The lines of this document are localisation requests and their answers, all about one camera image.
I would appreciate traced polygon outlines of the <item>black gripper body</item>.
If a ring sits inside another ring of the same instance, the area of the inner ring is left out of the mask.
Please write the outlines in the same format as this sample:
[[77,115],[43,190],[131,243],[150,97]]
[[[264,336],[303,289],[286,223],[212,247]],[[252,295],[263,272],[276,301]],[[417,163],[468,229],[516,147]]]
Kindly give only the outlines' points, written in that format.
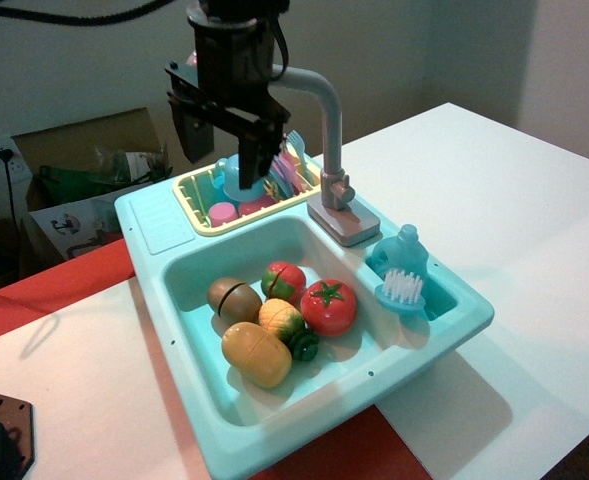
[[288,1],[195,1],[186,9],[195,51],[171,62],[173,115],[188,115],[225,131],[280,131],[290,113],[269,94],[284,75],[289,52],[279,16]]

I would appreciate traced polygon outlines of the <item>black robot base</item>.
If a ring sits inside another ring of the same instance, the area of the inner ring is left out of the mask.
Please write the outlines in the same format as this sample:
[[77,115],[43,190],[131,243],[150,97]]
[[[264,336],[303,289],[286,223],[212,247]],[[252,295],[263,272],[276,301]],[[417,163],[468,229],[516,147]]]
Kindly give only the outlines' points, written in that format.
[[0,479],[23,479],[35,460],[33,405],[0,394]]

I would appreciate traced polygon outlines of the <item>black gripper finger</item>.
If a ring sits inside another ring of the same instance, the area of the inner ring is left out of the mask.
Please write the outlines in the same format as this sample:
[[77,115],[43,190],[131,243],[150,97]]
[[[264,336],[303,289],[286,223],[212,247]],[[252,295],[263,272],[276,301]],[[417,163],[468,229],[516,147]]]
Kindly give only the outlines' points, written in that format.
[[174,128],[184,157],[197,163],[215,150],[213,126],[190,114],[175,97],[168,99]]
[[281,151],[283,129],[281,127],[255,127],[239,138],[239,186],[249,189],[265,177],[273,159]]

